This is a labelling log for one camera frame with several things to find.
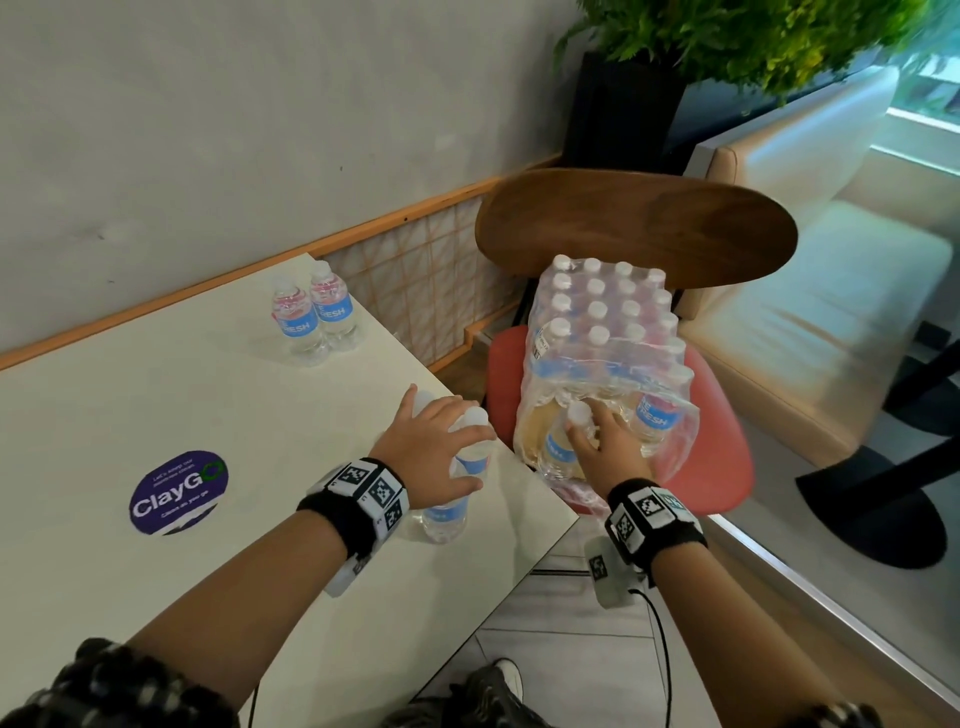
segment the purple sticker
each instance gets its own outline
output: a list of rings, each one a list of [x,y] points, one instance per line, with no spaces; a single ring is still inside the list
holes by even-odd
[[[220,455],[190,450],[147,473],[130,499],[130,520],[141,533],[179,533],[216,507],[227,489],[227,463]],[[176,528],[166,530],[175,523]]]

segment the white wall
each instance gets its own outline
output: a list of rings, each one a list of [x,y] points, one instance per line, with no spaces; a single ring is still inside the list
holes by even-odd
[[[0,5],[0,351],[559,150],[572,0]]]
[[[953,243],[950,269],[924,318],[960,334],[960,175],[871,149],[840,197]]]

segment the patterned sleeve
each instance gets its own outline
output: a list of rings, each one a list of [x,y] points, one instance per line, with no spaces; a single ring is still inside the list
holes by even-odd
[[[121,725],[237,728],[239,721],[216,692],[109,640],[84,641],[53,686],[0,720],[0,728]]]
[[[841,703],[814,708],[809,716],[793,720],[783,728],[883,728],[883,722],[869,705]]]

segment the black planter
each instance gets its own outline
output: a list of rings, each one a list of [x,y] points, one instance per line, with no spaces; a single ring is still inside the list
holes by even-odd
[[[586,53],[566,130],[564,167],[656,172],[684,98],[679,74]]]

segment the beige sofa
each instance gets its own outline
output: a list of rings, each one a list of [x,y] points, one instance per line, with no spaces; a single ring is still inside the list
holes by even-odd
[[[686,175],[780,202],[800,243],[775,274],[686,291],[683,338],[733,407],[819,467],[867,438],[952,248],[835,199],[870,147],[897,85],[869,68],[699,145]]]

